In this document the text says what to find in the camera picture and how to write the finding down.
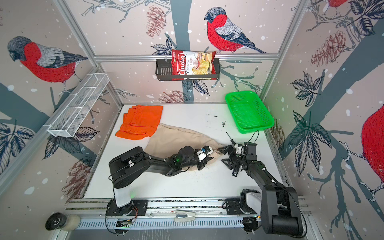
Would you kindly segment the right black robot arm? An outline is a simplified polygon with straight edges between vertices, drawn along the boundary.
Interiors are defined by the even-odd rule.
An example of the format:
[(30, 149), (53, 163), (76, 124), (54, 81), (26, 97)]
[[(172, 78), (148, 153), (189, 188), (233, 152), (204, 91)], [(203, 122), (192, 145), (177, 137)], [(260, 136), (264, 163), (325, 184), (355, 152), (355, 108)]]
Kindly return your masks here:
[(229, 145), (218, 151), (228, 155), (222, 162), (232, 171), (232, 176), (236, 177), (244, 171), (261, 189), (243, 190), (242, 211), (256, 212), (267, 234), (287, 235), (297, 239), (306, 236), (307, 223), (299, 207), (296, 190), (286, 187), (268, 172), (265, 164), (258, 160), (257, 144), (248, 142)]

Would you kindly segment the beige shorts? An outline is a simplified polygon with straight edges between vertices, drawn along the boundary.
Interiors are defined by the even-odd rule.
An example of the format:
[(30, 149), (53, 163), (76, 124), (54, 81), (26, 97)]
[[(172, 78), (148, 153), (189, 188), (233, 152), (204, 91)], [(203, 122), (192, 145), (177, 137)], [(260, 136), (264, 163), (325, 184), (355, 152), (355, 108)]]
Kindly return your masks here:
[(201, 149), (205, 146), (212, 147), (213, 153), (210, 156), (213, 159), (207, 163), (208, 166), (223, 156), (218, 152), (218, 149), (223, 145), (209, 136), (193, 130), (164, 124), (160, 124), (156, 132), (150, 137), (144, 152), (155, 157), (166, 158), (186, 146), (193, 149)]

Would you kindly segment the orange shorts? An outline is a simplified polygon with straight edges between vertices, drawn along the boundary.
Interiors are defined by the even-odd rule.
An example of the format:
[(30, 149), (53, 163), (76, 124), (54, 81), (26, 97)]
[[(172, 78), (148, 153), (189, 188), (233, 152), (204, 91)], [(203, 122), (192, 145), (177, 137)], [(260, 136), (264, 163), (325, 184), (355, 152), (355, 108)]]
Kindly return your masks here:
[(128, 140), (142, 140), (151, 137), (160, 124), (163, 106), (137, 105), (123, 115), (123, 123), (115, 134)]

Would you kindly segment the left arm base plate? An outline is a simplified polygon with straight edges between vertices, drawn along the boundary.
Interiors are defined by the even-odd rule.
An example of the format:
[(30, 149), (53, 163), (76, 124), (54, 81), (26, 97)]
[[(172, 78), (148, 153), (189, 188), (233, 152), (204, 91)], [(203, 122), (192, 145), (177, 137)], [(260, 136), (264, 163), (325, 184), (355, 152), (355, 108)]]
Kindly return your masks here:
[(148, 200), (131, 200), (131, 202), (123, 207), (117, 207), (115, 199), (111, 199), (107, 205), (106, 217), (123, 217), (123, 216), (145, 216)]

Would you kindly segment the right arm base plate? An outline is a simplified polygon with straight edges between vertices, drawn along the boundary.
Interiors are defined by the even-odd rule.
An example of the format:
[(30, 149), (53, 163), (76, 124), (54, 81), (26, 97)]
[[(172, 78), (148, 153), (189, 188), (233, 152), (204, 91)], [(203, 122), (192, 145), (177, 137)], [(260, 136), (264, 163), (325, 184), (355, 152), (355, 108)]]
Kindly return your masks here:
[(228, 215), (257, 215), (258, 213), (245, 206), (240, 198), (225, 199), (222, 208)]

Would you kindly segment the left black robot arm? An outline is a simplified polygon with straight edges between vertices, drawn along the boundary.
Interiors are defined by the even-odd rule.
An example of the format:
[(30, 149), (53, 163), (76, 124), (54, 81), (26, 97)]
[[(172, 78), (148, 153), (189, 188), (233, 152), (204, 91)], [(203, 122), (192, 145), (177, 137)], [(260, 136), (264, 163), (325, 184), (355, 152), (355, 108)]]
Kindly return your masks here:
[(173, 177), (191, 167), (200, 171), (213, 159), (212, 147), (193, 149), (191, 146), (181, 148), (176, 154), (158, 158), (144, 152), (142, 147), (135, 147), (109, 161), (109, 180), (113, 184), (114, 199), (117, 208), (131, 203), (131, 183), (145, 172)]

